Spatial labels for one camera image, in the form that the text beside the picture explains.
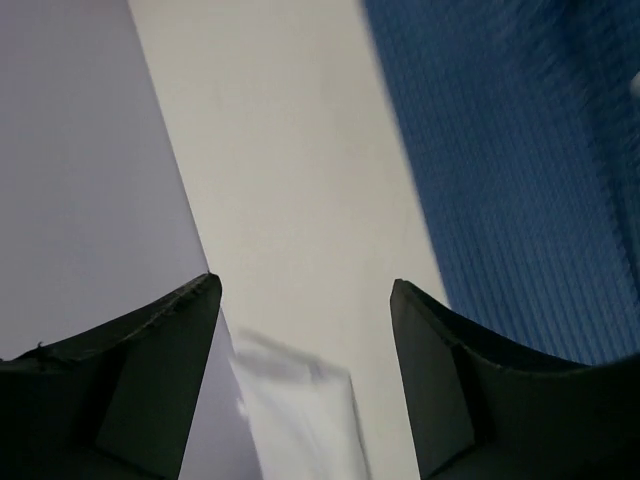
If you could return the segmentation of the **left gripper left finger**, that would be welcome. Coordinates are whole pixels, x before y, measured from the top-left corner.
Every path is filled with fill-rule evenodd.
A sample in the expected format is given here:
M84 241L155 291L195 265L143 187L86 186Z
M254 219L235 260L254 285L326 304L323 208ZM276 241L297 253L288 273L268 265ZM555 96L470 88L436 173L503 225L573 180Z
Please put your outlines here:
M207 273L3 361L2 477L177 478L220 303L220 279Z

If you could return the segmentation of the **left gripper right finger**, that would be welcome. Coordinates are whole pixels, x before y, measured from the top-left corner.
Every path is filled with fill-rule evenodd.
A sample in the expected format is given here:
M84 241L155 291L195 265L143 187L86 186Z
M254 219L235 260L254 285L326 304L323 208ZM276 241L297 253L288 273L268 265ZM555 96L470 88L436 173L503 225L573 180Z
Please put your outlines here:
M424 479L635 479L639 359L516 343L396 280L390 310Z

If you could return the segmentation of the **blue plaid long sleeve shirt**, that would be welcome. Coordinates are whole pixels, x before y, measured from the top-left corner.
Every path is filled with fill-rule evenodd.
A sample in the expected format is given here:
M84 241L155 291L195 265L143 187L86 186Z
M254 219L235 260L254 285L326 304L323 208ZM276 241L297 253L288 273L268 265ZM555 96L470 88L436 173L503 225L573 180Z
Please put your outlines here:
M639 350L639 5L368 1L451 308L584 364Z

